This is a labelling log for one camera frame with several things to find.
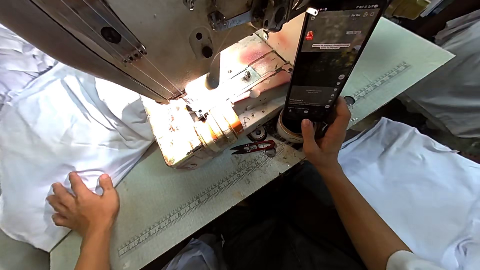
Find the white sleeve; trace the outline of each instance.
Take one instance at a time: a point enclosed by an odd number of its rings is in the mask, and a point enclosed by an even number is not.
[[[386,270],[445,270],[406,250],[395,252],[388,258]]]

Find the pile of white fabric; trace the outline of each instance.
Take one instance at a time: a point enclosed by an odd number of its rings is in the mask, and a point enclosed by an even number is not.
[[[449,21],[436,42],[456,56],[405,94],[440,128],[480,138],[480,11]]]
[[[0,25],[0,110],[56,60]]]
[[[338,161],[413,253],[447,270],[480,269],[480,164],[386,118],[345,142]]]
[[[139,94],[62,63],[40,75],[54,61],[3,30],[0,228],[50,251],[69,231],[51,220],[51,185],[69,188],[67,175],[77,171],[100,194],[98,177],[108,173],[117,184],[153,134]]]

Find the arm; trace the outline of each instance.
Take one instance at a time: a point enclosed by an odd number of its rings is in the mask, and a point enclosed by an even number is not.
[[[312,122],[303,120],[303,150],[322,175],[342,223],[367,268],[385,270],[392,254],[410,249],[362,197],[338,164],[338,152],[345,139],[350,117],[345,100],[339,98],[334,123],[325,136],[317,141],[314,139]]]
[[[103,174],[103,195],[91,192],[75,172],[69,174],[73,195],[60,183],[53,184],[47,201],[57,212],[52,216],[57,226],[77,231],[82,236],[80,256],[75,270],[110,269],[110,235],[119,209],[119,198],[112,179]]]

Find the sewing machine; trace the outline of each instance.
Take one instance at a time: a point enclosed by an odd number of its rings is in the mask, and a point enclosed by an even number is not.
[[[308,2],[22,0],[7,3],[6,25],[141,94],[167,165],[196,169],[279,113],[299,33],[268,37]]]

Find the right hand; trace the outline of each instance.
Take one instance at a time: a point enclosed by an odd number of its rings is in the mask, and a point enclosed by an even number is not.
[[[54,183],[54,194],[47,197],[57,212],[52,216],[55,225],[77,231],[82,237],[110,231],[119,210],[119,197],[110,176],[100,176],[101,196],[90,191],[76,172],[69,173],[68,177],[73,195],[62,184]]]
[[[337,99],[335,109],[335,121],[321,139],[315,140],[315,130],[310,120],[303,119],[301,123],[303,152],[320,173],[341,169],[338,164],[338,152],[345,140],[351,113],[343,97]]]

